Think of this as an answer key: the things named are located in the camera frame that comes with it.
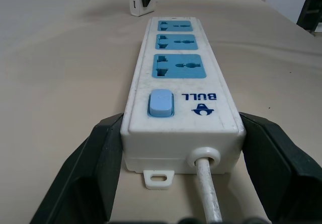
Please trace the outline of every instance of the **white plastic holder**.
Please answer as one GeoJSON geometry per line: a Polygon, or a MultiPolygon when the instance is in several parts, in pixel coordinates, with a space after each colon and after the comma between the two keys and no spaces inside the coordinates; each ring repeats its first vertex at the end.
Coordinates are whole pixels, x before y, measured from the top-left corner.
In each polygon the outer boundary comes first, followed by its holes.
{"type": "Polygon", "coordinates": [[[168,190],[172,185],[175,172],[173,170],[144,170],[143,175],[145,185],[149,190],[168,190]],[[151,179],[154,176],[166,177],[167,179],[164,181],[154,181],[151,179]]]}
{"type": "Polygon", "coordinates": [[[156,0],[151,0],[146,8],[143,7],[142,0],[130,0],[130,12],[137,17],[153,12],[155,6],[156,0]]]}

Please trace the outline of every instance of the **clamp jaw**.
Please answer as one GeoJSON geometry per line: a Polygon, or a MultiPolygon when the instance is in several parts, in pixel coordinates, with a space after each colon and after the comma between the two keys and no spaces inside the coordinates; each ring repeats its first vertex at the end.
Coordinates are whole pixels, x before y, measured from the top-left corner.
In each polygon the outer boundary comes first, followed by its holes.
{"type": "MultiPolygon", "coordinates": [[[[268,218],[279,224],[320,223],[322,168],[276,123],[246,113],[240,116],[247,131],[246,167],[268,218]]],[[[123,114],[106,118],[93,128],[61,167],[30,224],[109,221],[121,168],[122,118],[123,114]]],[[[258,219],[243,223],[267,224],[258,219]]],[[[179,224],[202,223],[185,219],[179,224]]]]}

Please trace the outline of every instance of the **screw hole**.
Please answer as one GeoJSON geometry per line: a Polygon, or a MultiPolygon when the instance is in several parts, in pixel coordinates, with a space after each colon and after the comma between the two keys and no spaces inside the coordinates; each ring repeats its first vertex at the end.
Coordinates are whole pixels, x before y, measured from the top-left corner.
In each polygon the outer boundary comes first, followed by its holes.
{"type": "Polygon", "coordinates": [[[151,176],[151,180],[162,182],[162,181],[166,181],[167,177],[165,175],[153,175],[153,176],[151,176]]]}

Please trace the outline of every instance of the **light blue switch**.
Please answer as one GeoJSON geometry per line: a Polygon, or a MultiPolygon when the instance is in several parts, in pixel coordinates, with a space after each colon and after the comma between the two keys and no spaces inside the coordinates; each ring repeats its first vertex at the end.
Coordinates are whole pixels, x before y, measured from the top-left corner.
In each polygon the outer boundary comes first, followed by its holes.
{"type": "Polygon", "coordinates": [[[152,117],[170,117],[173,115],[173,96],[167,89],[155,89],[151,92],[149,113],[152,117]]]}

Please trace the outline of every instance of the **socket hole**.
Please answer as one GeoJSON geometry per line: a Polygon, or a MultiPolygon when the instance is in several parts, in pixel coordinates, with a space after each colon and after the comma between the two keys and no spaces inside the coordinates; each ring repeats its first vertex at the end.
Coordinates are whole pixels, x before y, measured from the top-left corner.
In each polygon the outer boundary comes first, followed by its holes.
{"type": "Polygon", "coordinates": [[[184,44],[190,44],[190,43],[194,43],[195,41],[193,40],[175,40],[175,43],[184,43],[184,44]]]}
{"type": "Polygon", "coordinates": [[[165,175],[152,175],[151,180],[152,181],[166,181],[167,177],[165,175]]]}
{"type": "Polygon", "coordinates": [[[188,63],[188,64],[186,64],[186,67],[188,67],[188,68],[200,67],[200,64],[188,63]]]}
{"type": "Polygon", "coordinates": [[[188,63],[188,64],[176,64],[176,67],[196,68],[196,67],[200,67],[200,64],[195,64],[195,63],[188,63]]]}
{"type": "Polygon", "coordinates": [[[160,69],[160,68],[156,69],[156,75],[158,77],[165,77],[167,72],[168,72],[168,69],[160,69]]]}
{"type": "Polygon", "coordinates": [[[163,55],[160,55],[157,57],[157,62],[165,62],[165,61],[168,61],[167,58],[163,55]]]}
{"type": "Polygon", "coordinates": [[[160,49],[165,49],[168,46],[168,44],[158,44],[158,45],[160,49]]]}

